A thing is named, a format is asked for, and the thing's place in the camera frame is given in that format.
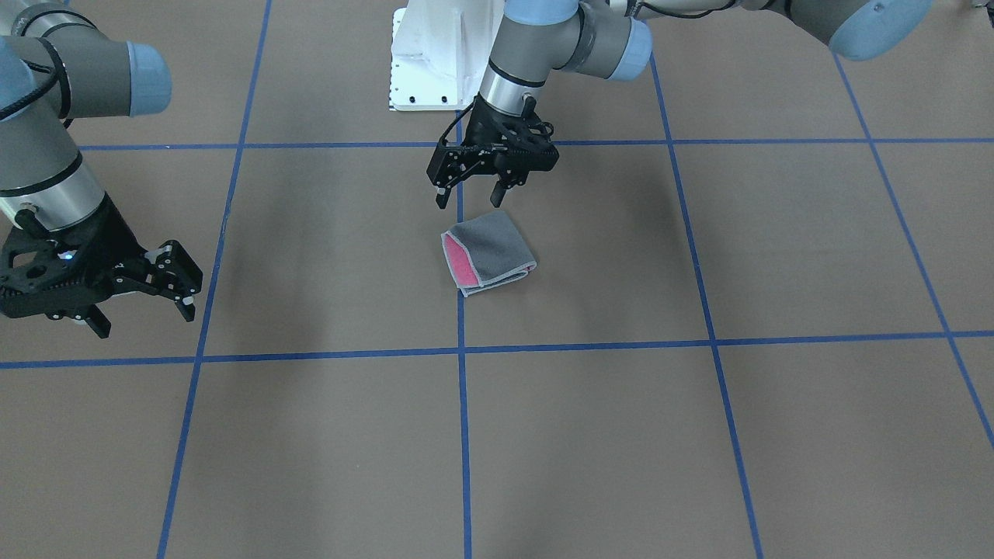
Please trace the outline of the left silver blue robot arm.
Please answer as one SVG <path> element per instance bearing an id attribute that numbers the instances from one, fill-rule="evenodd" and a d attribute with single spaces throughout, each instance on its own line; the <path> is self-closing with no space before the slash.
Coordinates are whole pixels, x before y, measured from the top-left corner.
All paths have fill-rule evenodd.
<path id="1" fill-rule="evenodd" d="M 652 18 L 699 20 L 744 9 L 789 20 L 850 61 L 881 56 L 901 43 L 933 6 L 930 1 L 507 1 L 484 50 L 481 82 L 461 117 L 464 138 L 441 134 L 426 174 L 441 209 L 459 183 L 493 175 L 500 207 L 532 172 L 554 168 L 554 125 L 537 116 L 537 100 L 554 71 L 629 82 L 648 66 Z"/>

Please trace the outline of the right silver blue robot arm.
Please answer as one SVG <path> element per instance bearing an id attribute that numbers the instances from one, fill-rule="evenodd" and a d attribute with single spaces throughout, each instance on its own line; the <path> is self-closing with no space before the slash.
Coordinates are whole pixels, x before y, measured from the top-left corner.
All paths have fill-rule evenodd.
<path id="1" fill-rule="evenodd" d="M 113 41 L 57 1 L 2 3 L 2 313 L 111 330 L 99 305 L 144 293 L 194 321 L 203 272 L 175 240 L 146 250 L 85 162 L 79 118 L 162 113 L 169 67 L 155 47 Z"/>

